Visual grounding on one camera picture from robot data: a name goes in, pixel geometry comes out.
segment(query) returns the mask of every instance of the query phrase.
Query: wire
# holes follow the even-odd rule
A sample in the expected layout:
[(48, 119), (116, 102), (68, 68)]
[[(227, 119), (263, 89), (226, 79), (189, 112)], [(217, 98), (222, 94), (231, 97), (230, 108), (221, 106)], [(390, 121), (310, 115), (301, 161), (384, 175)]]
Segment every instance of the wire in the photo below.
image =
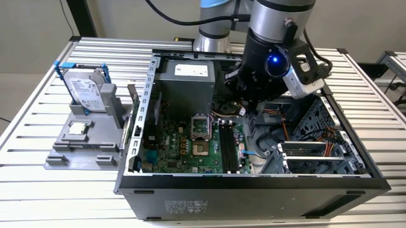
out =
[(390, 87), (390, 86), (392, 86), (392, 84), (394, 83), (394, 79), (396, 79), (396, 77), (397, 77), (397, 75), (393, 77), (393, 80), (392, 80), (390, 84), (389, 84), (389, 85), (388, 85), (388, 87), (386, 87), (385, 94), (386, 94), (386, 92), (388, 92), (388, 90), (389, 90), (389, 87)]
[(393, 104), (394, 106), (400, 106), (402, 104), (406, 104), (406, 100), (396, 101)]
[(223, 117), (223, 118), (239, 116), (239, 115), (223, 115), (223, 114), (219, 114), (219, 113), (217, 113), (213, 109), (210, 109), (210, 111), (211, 111), (215, 115), (218, 115), (219, 117)]
[(319, 132), (327, 132), (329, 130), (327, 129), (318, 129), (318, 130), (314, 130), (311, 132), (309, 132), (306, 135), (303, 135), (303, 137), (298, 140), (298, 141), (303, 141), (305, 137), (314, 134), (314, 133), (319, 133)]
[(63, 16), (64, 16), (64, 19), (66, 19), (66, 22), (68, 23), (68, 26), (70, 26), (70, 29), (71, 29), (71, 32), (72, 32), (72, 36), (75, 35), (74, 34), (74, 29), (72, 29), (72, 26), (71, 26), (71, 23), (68, 21), (68, 18), (66, 17), (66, 13), (64, 13), (64, 5), (63, 5), (63, 1), (59, 0), (59, 3), (62, 4), (62, 8), (63, 8)]
[(321, 61), (323, 61), (325, 63), (327, 63), (329, 72), (330, 72), (331, 69), (333, 69), (333, 63), (331, 63), (331, 61), (330, 61), (329, 59), (326, 59), (325, 57), (322, 57), (322, 56), (318, 54), (318, 52), (317, 52), (317, 50), (315, 50), (315, 47), (313, 46), (313, 44), (311, 44), (311, 42), (310, 42), (310, 39), (309, 39), (309, 35), (307, 35), (306, 29), (303, 30), (303, 35), (305, 35), (305, 40), (306, 40), (306, 42), (307, 42), (307, 44), (309, 44), (309, 47), (310, 47), (310, 50), (311, 50), (314, 56), (315, 56)]
[(287, 134), (286, 124), (285, 124), (285, 114), (282, 115), (282, 127), (283, 127), (283, 133), (285, 133), (285, 140), (290, 140), (290, 136)]
[(181, 20), (175, 20), (172, 18), (170, 18), (151, 3), (150, 0), (146, 0), (147, 4), (150, 5), (150, 7), (152, 8), (152, 10), (155, 11), (155, 13), (159, 14), (159, 16), (162, 16), (167, 21), (172, 22), (177, 25), (185, 25), (185, 26), (190, 26), (190, 25), (202, 25), (206, 23), (211, 23), (219, 20), (233, 20), (233, 21), (241, 21), (241, 22), (247, 22), (250, 21), (250, 14), (235, 14), (231, 16), (221, 16), (221, 17), (215, 17), (215, 18), (210, 18), (210, 19), (205, 19), (205, 20), (198, 20), (198, 21), (181, 21)]
[(265, 158), (265, 157), (261, 157), (261, 156), (259, 156), (255, 152), (253, 152), (253, 151), (242, 150), (241, 152), (245, 153), (245, 154), (247, 154), (247, 155), (254, 155), (254, 156), (257, 156), (257, 157), (261, 158), (261, 159), (267, 159), (267, 158)]
[(266, 152), (267, 150), (263, 149), (259, 145), (259, 141), (262, 139), (265, 139), (266, 137), (269, 136), (269, 132), (263, 133), (261, 136), (258, 136), (257, 140), (255, 140), (255, 146), (258, 147), (258, 149), (262, 151), (262, 152)]
[(0, 117), (0, 120), (4, 120), (6, 122), (11, 123), (11, 121), (8, 119), (4, 119), (3, 117)]

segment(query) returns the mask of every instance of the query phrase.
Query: robotic arm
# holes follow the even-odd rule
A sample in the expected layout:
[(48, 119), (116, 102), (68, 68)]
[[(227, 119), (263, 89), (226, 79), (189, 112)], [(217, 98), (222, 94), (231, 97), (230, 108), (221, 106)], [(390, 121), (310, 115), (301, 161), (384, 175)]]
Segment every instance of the robotic arm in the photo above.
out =
[[(194, 50), (206, 52), (230, 52), (230, 30), (247, 28), (242, 63), (225, 81), (249, 110), (287, 91), (299, 99), (325, 86), (333, 64), (317, 54), (305, 29), (315, 1), (202, 0), (201, 21), (187, 22), (201, 25)], [(299, 39), (302, 34), (307, 43)]]

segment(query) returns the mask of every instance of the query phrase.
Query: label sticker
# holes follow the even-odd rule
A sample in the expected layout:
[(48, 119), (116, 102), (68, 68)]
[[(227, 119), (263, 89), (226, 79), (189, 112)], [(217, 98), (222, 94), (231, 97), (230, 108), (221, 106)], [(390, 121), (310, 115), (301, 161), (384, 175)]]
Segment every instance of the label sticker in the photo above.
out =
[(82, 106), (90, 111), (106, 111), (96, 83), (82, 78), (71, 78), (71, 83)]
[(178, 64), (175, 67), (175, 75), (209, 77), (209, 69), (205, 65)]
[(164, 209), (168, 214), (206, 213), (209, 200), (166, 200)]
[(245, 109), (243, 107), (241, 108), (239, 114), (241, 114), (242, 116), (246, 115), (246, 109)]

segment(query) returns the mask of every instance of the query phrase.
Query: slotted aluminum surface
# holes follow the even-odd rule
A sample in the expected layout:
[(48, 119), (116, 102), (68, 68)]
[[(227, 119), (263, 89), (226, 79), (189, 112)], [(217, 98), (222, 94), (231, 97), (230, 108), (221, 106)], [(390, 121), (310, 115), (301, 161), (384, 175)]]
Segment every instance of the slotted aluminum surface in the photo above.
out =
[[(139, 95), (154, 48), (190, 50), (190, 42), (83, 38), (59, 56), (79, 64), (106, 64), (118, 96), (131, 102), (126, 86)], [(243, 45), (233, 51), (242, 53)], [(123, 196), (114, 194), (115, 171), (44, 170), (42, 165), (67, 120), (71, 98), (51, 68), (0, 138), (2, 227), (329, 227), (381, 228), (406, 226), (406, 130), (405, 120), (349, 55), (318, 49), (334, 63), (326, 80), (358, 136), (389, 179), (393, 190), (331, 220), (273, 223), (266, 221), (168, 221), (135, 219)]]

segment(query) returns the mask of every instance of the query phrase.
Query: black cable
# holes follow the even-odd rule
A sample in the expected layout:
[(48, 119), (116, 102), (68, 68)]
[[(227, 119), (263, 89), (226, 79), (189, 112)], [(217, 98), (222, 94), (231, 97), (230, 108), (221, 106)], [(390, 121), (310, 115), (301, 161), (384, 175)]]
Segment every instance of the black cable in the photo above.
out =
[(262, 152), (266, 152), (267, 150), (263, 149), (259, 145), (259, 141), (266, 138), (269, 136), (269, 132), (263, 133), (261, 136), (258, 136), (257, 140), (255, 140), (255, 146), (258, 147), (258, 149), (262, 151)]
[(172, 22), (177, 25), (185, 25), (185, 26), (191, 26), (191, 25), (202, 25), (202, 24), (207, 24), (219, 20), (233, 20), (233, 21), (239, 21), (239, 22), (247, 22), (250, 21), (250, 14), (237, 14), (237, 15), (231, 15), (231, 16), (221, 16), (221, 17), (215, 17), (215, 18), (210, 18), (210, 19), (205, 19), (205, 20), (198, 20), (198, 21), (181, 21), (181, 20), (175, 20), (172, 18), (170, 18), (151, 3), (150, 0), (146, 0), (147, 4), (150, 5), (150, 7), (152, 8), (152, 10), (155, 11), (155, 13), (159, 14), (159, 16), (162, 16), (167, 21)]
[(396, 101), (393, 104), (394, 106), (400, 106), (402, 104), (406, 104), (406, 100)]
[(63, 16), (64, 16), (64, 19), (66, 19), (66, 22), (68, 23), (68, 26), (70, 26), (70, 29), (71, 29), (71, 32), (72, 32), (72, 36), (74, 36), (74, 29), (72, 29), (72, 26), (71, 26), (71, 23), (68, 21), (68, 18), (66, 16), (66, 13), (64, 13), (64, 5), (63, 5), (63, 1), (59, 0), (59, 3), (62, 4), (62, 8), (63, 8)]
[(306, 136), (309, 136), (309, 135), (311, 135), (314, 133), (319, 133), (319, 132), (331, 132), (331, 133), (335, 133), (333, 131), (329, 131), (327, 129), (318, 129), (318, 130), (314, 130), (314, 131), (309, 132), (306, 135), (303, 135), (302, 138), (298, 141), (302, 141)]
[(8, 119), (4, 119), (4, 118), (2, 118), (2, 117), (0, 117), (0, 120), (4, 120), (6, 122), (10, 122), (10, 123), (11, 123), (11, 121), (10, 121)]
[(247, 154), (247, 155), (254, 155), (254, 156), (257, 156), (261, 159), (267, 159), (267, 158), (261, 157), (258, 154)]
[(388, 87), (386, 87), (385, 94), (386, 94), (386, 92), (388, 92), (388, 90), (389, 90), (389, 87), (392, 86), (392, 84), (393, 84), (393, 82), (394, 82), (396, 77), (397, 77), (397, 75), (393, 77), (393, 80), (392, 80), (390, 84), (389, 84)]
[(325, 57), (322, 57), (322, 56), (318, 54), (318, 52), (317, 52), (317, 50), (315, 50), (315, 47), (313, 46), (313, 44), (311, 44), (311, 42), (310, 42), (310, 39), (309, 39), (309, 35), (307, 35), (306, 29), (303, 30), (303, 36), (305, 36), (305, 40), (306, 40), (306, 42), (307, 42), (307, 44), (309, 44), (309, 47), (310, 47), (310, 50), (311, 50), (314, 56), (315, 56), (321, 61), (323, 61), (325, 63), (327, 63), (329, 72), (330, 72), (331, 69), (333, 69), (333, 63), (331, 63), (331, 61), (330, 61), (329, 59), (326, 59)]

